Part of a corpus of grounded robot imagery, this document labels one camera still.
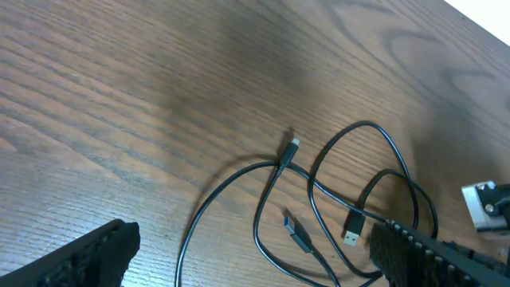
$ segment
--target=wooden surface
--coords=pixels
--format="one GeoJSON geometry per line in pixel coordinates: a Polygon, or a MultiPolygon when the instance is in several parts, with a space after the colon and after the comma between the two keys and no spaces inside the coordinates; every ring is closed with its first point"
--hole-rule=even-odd
{"type": "MultiPolygon", "coordinates": [[[[5,0],[0,3],[0,272],[110,221],[137,221],[142,246],[126,286],[172,285],[184,226],[223,179],[275,155],[293,130],[295,162],[357,120],[381,124],[436,203],[441,240],[496,255],[473,230],[461,186],[510,181],[510,49],[433,0],[5,0]]],[[[374,131],[348,135],[319,179],[357,199],[398,167],[374,131]]],[[[300,285],[269,264],[251,226],[270,170],[229,187],[199,223],[185,285],[300,285]]],[[[327,255],[303,179],[269,198],[261,239],[324,278],[282,227],[290,210],[327,255]]],[[[317,193],[341,242],[347,212],[317,193]]],[[[384,179],[367,208],[410,222],[410,197],[384,179]]],[[[422,205],[420,230],[430,232],[422,205]]],[[[365,245],[345,246],[369,270],[365,245]]]]}

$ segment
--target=usb connector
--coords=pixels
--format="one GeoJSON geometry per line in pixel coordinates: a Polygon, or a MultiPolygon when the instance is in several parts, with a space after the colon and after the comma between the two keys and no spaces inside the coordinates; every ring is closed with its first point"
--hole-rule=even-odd
{"type": "Polygon", "coordinates": [[[290,237],[294,239],[298,246],[305,253],[311,253],[313,250],[312,240],[310,239],[310,235],[306,232],[306,230],[298,223],[295,222],[289,217],[285,216],[284,220],[285,229],[290,233],[290,237]]]}
{"type": "Polygon", "coordinates": [[[349,216],[347,217],[347,225],[344,227],[346,232],[345,237],[343,238],[343,243],[349,246],[356,246],[361,231],[363,230],[364,223],[364,215],[359,214],[356,211],[349,211],[349,216]]]}
{"type": "Polygon", "coordinates": [[[297,152],[298,147],[300,146],[300,141],[298,139],[293,139],[291,142],[287,143],[287,146],[284,149],[283,154],[281,155],[278,169],[283,171],[294,158],[294,155],[297,152]]]}

